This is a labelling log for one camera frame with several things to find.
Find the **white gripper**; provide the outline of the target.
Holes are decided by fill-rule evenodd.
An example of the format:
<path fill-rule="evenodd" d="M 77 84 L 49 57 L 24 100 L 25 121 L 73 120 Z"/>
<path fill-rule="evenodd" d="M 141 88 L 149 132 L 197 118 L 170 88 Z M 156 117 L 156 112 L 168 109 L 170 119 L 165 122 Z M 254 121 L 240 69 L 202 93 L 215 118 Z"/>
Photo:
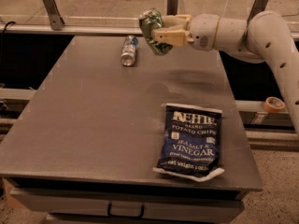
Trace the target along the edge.
<path fill-rule="evenodd" d="M 211 51 L 219 19 L 218 15 L 213 14 L 201 14 L 194 18 L 189 14 L 166 15 L 162 16 L 164 26 L 177 30 L 154 29 L 151 35 L 154 40 L 175 47 L 183 47 L 190 43 L 194 49 Z"/>

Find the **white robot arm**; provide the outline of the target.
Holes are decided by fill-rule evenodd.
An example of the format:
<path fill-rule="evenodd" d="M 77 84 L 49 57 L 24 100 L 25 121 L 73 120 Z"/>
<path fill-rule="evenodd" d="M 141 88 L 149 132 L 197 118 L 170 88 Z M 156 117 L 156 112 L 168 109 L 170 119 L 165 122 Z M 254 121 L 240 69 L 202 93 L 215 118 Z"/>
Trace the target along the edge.
<path fill-rule="evenodd" d="M 292 124 L 299 134 L 299 51 L 284 19 L 274 11 L 263 11 L 250 21 L 221 18 L 213 14 L 163 16 L 163 28 L 150 32 L 153 39 L 194 49 L 213 49 L 249 62 L 270 67 Z"/>

